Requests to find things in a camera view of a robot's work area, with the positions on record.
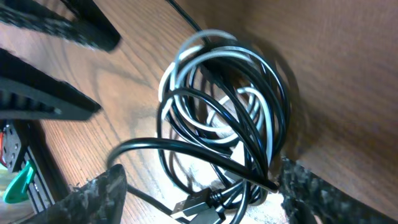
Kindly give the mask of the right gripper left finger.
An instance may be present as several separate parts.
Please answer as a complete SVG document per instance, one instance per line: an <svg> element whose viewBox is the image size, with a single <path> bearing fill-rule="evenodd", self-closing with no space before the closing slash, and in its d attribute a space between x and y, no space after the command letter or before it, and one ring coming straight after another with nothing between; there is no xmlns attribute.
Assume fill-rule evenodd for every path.
<svg viewBox="0 0 398 224"><path fill-rule="evenodd" d="M24 223L120 223L126 194L126 172L121 164L116 164Z"/></svg>

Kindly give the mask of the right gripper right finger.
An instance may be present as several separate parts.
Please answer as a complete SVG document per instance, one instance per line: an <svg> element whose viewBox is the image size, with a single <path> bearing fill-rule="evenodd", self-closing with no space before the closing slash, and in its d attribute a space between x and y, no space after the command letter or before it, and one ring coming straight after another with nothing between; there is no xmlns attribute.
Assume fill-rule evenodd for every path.
<svg viewBox="0 0 398 224"><path fill-rule="evenodd" d="M290 223L388 224L392 218L340 191L284 157L279 176L282 208Z"/></svg>

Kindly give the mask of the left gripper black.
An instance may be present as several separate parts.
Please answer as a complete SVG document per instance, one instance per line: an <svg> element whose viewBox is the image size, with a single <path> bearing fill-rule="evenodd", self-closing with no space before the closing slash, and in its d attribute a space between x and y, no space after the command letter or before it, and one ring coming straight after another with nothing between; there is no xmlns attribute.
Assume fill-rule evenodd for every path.
<svg viewBox="0 0 398 224"><path fill-rule="evenodd" d="M31 0L1 1L1 22L72 41L105 52L121 35L93 0L62 2L74 15L70 21ZM101 105L74 86L48 76L1 49L1 119L85 121Z"/></svg>

